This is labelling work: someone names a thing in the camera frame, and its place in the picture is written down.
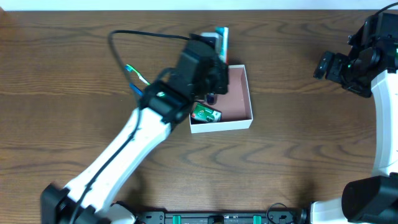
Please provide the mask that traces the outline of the blue foam soap pump bottle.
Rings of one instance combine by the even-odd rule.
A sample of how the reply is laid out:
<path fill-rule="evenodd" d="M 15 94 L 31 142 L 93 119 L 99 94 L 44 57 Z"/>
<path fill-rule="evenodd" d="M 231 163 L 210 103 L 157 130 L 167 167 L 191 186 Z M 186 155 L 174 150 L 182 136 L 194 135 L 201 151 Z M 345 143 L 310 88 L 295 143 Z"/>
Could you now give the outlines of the blue foam soap pump bottle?
<path fill-rule="evenodd" d="M 205 101 L 208 105 L 215 105 L 217 101 L 217 94 L 215 93 L 208 93 L 205 96 Z"/>

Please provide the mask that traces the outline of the white box with pink interior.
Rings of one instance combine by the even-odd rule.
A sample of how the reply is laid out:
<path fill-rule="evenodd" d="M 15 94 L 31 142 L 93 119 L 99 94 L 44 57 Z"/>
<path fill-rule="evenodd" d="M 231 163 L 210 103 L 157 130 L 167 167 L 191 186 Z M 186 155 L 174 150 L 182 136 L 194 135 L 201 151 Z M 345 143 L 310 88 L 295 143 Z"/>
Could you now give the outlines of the white box with pink interior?
<path fill-rule="evenodd" d="M 199 123 L 190 118 L 192 134 L 248 129 L 253 121 L 249 85 L 244 65 L 229 66 L 228 93 L 218 95 L 210 108 L 221 112 L 217 123 Z"/>

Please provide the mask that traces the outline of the green Dettol soap box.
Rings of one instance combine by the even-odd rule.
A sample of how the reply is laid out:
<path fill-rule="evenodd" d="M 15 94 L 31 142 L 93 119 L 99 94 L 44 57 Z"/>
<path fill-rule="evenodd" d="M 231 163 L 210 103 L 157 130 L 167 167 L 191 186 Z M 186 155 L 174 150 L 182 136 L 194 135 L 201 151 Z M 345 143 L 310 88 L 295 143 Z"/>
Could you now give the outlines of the green Dettol soap box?
<path fill-rule="evenodd" d="M 195 121 L 203 123 L 217 123 L 221 120 L 222 113 L 220 111 L 214 110 L 207 105 L 197 103 L 190 117 Z"/>

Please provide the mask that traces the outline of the green toothpaste tube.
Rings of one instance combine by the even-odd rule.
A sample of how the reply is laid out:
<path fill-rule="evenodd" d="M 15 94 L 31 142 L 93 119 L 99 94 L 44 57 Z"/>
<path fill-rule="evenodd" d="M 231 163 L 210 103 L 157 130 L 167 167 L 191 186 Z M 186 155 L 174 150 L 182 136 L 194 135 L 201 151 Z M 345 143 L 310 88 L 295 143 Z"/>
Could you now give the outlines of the green toothpaste tube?
<path fill-rule="evenodd" d="M 219 58 L 228 64 L 228 41 L 229 41 L 229 28 L 228 27 L 216 27 L 216 33 L 221 36 Z"/>

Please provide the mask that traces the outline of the blue disposable razor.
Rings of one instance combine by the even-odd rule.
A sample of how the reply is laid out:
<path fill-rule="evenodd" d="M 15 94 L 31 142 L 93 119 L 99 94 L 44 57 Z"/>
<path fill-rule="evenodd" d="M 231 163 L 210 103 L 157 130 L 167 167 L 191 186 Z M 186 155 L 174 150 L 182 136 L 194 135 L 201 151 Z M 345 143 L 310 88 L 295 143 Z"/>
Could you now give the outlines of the blue disposable razor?
<path fill-rule="evenodd" d="M 137 86 L 135 86 L 133 83 L 130 83 L 130 84 L 129 84 L 129 87 L 130 87 L 130 89 L 131 89 L 134 93 L 136 93 L 136 94 L 139 95 L 140 97 L 143 96 L 142 90 L 141 90 L 140 88 L 138 88 Z"/>

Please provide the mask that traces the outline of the green white toothbrush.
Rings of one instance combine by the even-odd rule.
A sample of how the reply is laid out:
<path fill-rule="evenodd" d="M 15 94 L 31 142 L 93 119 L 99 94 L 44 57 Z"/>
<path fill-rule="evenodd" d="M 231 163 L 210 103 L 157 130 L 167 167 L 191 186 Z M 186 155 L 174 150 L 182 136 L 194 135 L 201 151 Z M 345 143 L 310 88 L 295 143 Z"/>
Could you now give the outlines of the green white toothbrush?
<path fill-rule="evenodd" d="M 150 85 L 150 82 L 132 65 L 126 64 L 124 67 L 128 72 L 134 72 L 137 77 L 140 79 L 141 82 L 145 83 L 146 85 Z"/>

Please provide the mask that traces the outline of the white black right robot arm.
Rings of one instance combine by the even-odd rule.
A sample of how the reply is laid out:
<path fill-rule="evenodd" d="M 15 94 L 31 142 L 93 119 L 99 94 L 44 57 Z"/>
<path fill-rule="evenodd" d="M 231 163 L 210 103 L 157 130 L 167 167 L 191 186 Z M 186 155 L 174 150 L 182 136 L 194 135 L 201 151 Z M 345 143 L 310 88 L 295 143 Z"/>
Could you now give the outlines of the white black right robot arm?
<path fill-rule="evenodd" d="M 369 16 L 348 45 L 348 55 L 326 51 L 313 76 L 374 99 L 374 165 L 341 197 L 313 202 L 307 223 L 397 223 L 397 14 L 381 9 Z"/>

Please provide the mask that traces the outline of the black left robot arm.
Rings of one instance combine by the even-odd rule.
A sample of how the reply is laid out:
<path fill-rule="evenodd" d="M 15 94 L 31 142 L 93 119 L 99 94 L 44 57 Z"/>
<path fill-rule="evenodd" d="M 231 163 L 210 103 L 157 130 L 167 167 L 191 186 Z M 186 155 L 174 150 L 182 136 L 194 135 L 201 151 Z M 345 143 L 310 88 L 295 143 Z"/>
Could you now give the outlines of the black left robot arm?
<path fill-rule="evenodd" d="M 164 69 L 112 143 L 81 174 L 40 196 L 42 223 L 134 223 L 113 201 L 144 158 L 188 117 L 196 99 L 228 91 L 228 41 L 189 40 L 177 66 Z"/>

